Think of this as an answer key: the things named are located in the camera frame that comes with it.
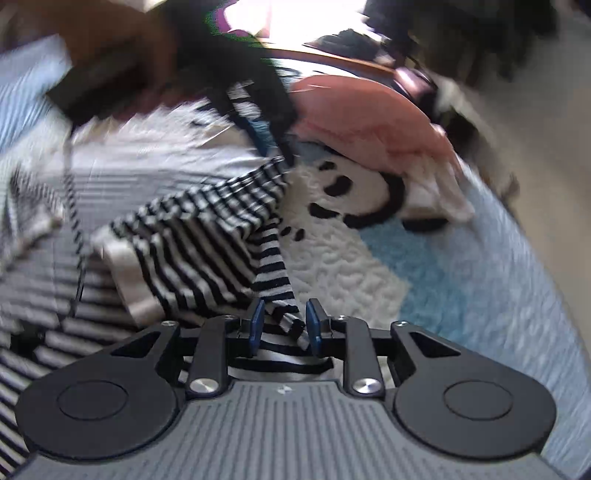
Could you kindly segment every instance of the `metal screw head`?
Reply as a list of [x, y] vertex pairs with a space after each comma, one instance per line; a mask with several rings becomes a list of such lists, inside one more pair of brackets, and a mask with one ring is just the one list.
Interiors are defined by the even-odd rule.
[[217, 383], [213, 378], [196, 378], [193, 380], [189, 387], [195, 393], [214, 393], [218, 388], [220, 388], [220, 384]]
[[375, 378], [360, 378], [353, 383], [353, 390], [363, 395], [376, 393], [382, 388], [382, 382]]

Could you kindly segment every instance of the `circular black disc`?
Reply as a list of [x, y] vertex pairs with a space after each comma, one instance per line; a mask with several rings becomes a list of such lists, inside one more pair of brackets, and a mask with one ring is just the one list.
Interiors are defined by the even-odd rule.
[[431, 447], [495, 460], [536, 451], [550, 433], [556, 407], [532, 378], [477, 355], [426, 363], [397, 390], [394, 412]]
[[30, 447], [60, 458], [101, 460], [140, 448], [171, 424], [176, 395], [152, 368], [108, 355], [92, 367], [73, 364], [22, 393], [17, 422]]

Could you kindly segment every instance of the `pink clothing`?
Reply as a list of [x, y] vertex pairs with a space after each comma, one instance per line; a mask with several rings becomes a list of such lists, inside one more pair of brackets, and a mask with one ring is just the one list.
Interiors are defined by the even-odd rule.
[[301, 140], [320, 141], [371, 170], [406, 173], [424, 156], [459, 170], [443, 130], [381, 83], [318, 75], [295, 82], [290, 95], [300, 114], [293, 133]]

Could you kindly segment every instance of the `black cord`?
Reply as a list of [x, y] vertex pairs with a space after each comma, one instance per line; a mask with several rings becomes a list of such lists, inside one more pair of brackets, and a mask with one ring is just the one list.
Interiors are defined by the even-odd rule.
[[76, 269], [78, 270], [78, 281], [76, 285], [76, 295], [69, 300], [68, 309], [65, 314], [58, 313], [57, 319], [60, 324], [64, 319], [68, 317], [74, 317], [78, 304], [82, 299], [82, 293], [84, 292], [84, 280], [86, 277], [86, 252], [85, 252], [85, 239], [84, 232], [80, 228], [80, 218], [78, 217], [78, 208], [76, 206], [76, 182], [74, 180], [74, 174], [72, 173], [72, 139], [76, 127], [72, 126], [70, 135], [64, 143], [64, 170], [63, 170], [63, 183], [66, 191], [66, 208], [68, 210], [68, 217], [70, 221], [70, 228], [74, 235], [74, 244], [76, 246], [76, 255], [78, 256], [78, 262], [76, 263]]

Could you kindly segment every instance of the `gray gripper base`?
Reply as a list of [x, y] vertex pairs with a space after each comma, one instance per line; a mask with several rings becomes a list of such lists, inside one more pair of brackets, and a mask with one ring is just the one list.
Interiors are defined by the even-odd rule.
[[17, 480], [558, 480], [537, 455], [453, 460], [405, 434], [384, 406], [335, 382], [235, 382], [186, 405], [162, 438], [100, 464], [33, 455]]

